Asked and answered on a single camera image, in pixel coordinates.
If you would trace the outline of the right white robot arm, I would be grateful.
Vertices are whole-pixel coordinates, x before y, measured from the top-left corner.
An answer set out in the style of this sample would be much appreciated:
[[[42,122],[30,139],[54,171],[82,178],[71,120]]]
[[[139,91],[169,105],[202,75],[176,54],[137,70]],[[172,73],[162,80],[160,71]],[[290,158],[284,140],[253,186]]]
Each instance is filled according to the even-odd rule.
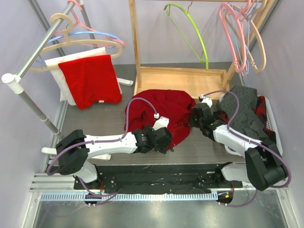
[[[224,188],[231,181],[247,182],[257,190],[285,187],[291,172],[271,140],[255,140],[229,128],[221,120],[214,120],[210,107],[199,103],[193,107],[190,126],[199,128],[209,139],[229,147],[245,159],[244,163],[224,164],[214,176],[217,186]]]

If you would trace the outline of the dark red skirt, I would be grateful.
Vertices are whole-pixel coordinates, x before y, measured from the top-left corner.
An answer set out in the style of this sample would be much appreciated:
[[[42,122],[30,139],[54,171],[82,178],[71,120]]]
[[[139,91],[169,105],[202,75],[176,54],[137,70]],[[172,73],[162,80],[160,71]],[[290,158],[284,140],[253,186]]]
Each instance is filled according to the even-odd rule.
[[[188,93],[181,90],[152,89],[133,96],[133,98],[138,97],[151,104],[140,99],[131,103],[129,111],[125,111],[126,114],[129,114],[125,121],[128,132],[136,129],[143,130],[147,125],[153,126],[154,114],[157,112],[160,116],[170,120],[168,129],[172,134],[172,147],[180,144],[189,136],[191,131],[189,120],[196,102]]]

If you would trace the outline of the white plastic laundry basket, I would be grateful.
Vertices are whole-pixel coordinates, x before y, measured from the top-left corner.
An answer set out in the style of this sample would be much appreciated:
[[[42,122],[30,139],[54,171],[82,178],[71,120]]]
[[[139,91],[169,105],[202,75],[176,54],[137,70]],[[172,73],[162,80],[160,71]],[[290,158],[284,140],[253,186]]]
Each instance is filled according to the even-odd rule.
[[[220,102],[223,100],[223,97],[224,97],[224,95],[220,95],[220,97],[219,97]],[[274,117],[270,102],[269,102],[267,97],[265,97],[265,102],[266,102],[266,115],[267,115],[266,128],[275,132],[275,136],[276,136],[275,139],[276,139],[277,148],[280,152],[280,155],[283,155],[283,149],[282,149],[281,140],[280,140],[280,137],[279,137],[278,128],[277,128],[277,125],[276,125],[276,122],[275,122],[275,117]],[[227,153],[230,153],[232,155],[241,156],[236,151],[234,151],[233,149],[231,149],[230,147],[228,147],[226,145],[225,145],[225,150],[226,150]]]

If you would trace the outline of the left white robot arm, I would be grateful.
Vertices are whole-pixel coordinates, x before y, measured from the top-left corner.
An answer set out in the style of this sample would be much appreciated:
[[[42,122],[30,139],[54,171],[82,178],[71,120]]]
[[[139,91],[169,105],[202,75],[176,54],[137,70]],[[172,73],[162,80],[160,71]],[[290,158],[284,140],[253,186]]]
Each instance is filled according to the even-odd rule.
[[[146,154],[156,151],[165,154],[171,148],[171,141],[172,134],[167,127],[155,130],[146,126],[143,130],[113,136],[90,136],[75,130],[56,146],[58,172],[73,175],[95,190],[101,184],[101,177],[89,159],[116,153]]]

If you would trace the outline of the blue wire hanger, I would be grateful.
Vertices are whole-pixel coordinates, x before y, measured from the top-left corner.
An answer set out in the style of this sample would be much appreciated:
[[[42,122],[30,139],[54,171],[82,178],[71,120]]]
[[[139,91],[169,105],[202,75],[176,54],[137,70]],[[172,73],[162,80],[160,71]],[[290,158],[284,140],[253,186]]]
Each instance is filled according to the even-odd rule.
[[[252,23],[252,13],[256,9],[257,3],[255,3],[253,0],[248,0],[246,6],[239,8],[238,6],[232,5],[231,3],[223,3],[224,10],[219,10],[219,16],[221,17],[222,12],[226,12],[226,16],[228,16],[228,19],[233,18],[235,25],[237,26],[237,29],[239,33],[235,31],[235,28],[231,24],[232,30],[234,30],[234,38],[235,38],[235,44],[238,48],[237,43],[237,35],[239,35],[239,42],[240,42],[240,49],[237,50],[240,62],[238,61],[236,51],[234,49],[234,44],[232,43],[230,34],[228,32],[226,24],[229,25],[228,21],[224,22],[223,18],[221,17],[221,22],[226,34],[226,37],[230,44],[230,49],[233,56],[233,66],[235,67],[235,71],[237,73],[240,73],[242,76],[246,76],[248,74],[248,60],[247,56],[249,55],[249,49],[248,49],[248,43],[249,43],[249,37],[247,37],[247,41],[244,37],[244,20],[248,23],[248,32],[250,32],[250,23]]]

